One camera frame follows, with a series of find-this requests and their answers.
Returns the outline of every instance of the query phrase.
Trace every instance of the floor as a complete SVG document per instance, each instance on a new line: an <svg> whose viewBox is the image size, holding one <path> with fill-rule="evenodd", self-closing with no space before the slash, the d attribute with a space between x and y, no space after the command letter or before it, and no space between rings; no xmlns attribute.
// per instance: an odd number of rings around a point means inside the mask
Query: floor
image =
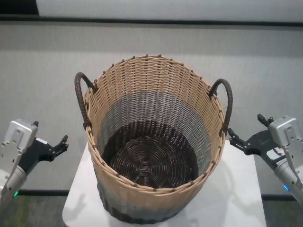
<svg viewBox="0 0 303 227"><path fill-rule="evenodd" d="M66 196L16 196L0 213L0 227L64 227ZM263 201L267 227L302 227L303 207L295 201Z"/></svg>

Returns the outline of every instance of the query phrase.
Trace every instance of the blue indicator light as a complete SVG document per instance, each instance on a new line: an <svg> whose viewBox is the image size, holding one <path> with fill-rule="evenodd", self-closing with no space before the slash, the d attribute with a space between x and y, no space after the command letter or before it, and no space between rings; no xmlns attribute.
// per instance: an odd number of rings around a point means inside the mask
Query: blue indicator light
<svg viewBox="0 0 303 227"><path fill-rule="evenodd" d="M289 188L286 185L283 185L286 191L290 192Z"/></svg>

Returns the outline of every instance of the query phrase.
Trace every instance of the basket bottom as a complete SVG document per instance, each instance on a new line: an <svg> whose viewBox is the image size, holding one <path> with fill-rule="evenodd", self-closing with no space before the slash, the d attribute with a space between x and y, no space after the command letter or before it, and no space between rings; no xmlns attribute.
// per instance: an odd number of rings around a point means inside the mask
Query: basket bottom
<svg viewBox="0 0 303 227"><path fill-rule="evenodd" d="M163 129L140 130L150 122L123 126L109 139L102 158L120 175L152 188L175 188L198 177L194 149L172 127L154 122Z"/></svg>

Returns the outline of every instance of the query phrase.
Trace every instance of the white wall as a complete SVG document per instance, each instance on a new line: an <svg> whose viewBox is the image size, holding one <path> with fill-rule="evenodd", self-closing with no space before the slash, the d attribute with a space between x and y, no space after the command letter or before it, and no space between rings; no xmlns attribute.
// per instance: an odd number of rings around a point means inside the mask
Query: white wall
<svg viewBox="0 0 303 227"><path fill-rule="evenodd" d="M86 143L75 74L95 79L111 63L147 53L183 62L209 84L227 79L234 94L230 126L244 139L264 129L258 113L294 116L303 128L303 29L2 22L0 138L18 117L40 121L38 136L50 144L69 135L68 151L39 163L24 188L72 183ZM226 107L224 89L218 93ZM283 193L269 167L256 164L261 192Z"/></svg>
<svg viewBox="0 0 303 227"><path fill-rule="evenodd" d="M303 22L302 0L36 0L41 16Z"/></svg>

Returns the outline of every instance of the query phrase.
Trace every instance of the gray wall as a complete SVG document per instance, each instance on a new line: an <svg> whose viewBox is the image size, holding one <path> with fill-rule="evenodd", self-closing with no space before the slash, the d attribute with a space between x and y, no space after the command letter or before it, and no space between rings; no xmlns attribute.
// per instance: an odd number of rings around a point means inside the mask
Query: gray wall
<svg viewBox="0 0 303 227"><path fill-rule="evenodd" d="M95 79L111 63L146 53L183 62L209 84L227 79L234 94L230 126L244 139L264 129L258 113L294 116L303 127L303 29L2 22L0 138L18 117L40 121L38 136L50 144L69 135L68 151L39 163L24 188L72 183L86 144L75 74ZM218 93L226 107L224 89ZM258 158L256 164L261 192L283 193L269 167Z"/></svg>

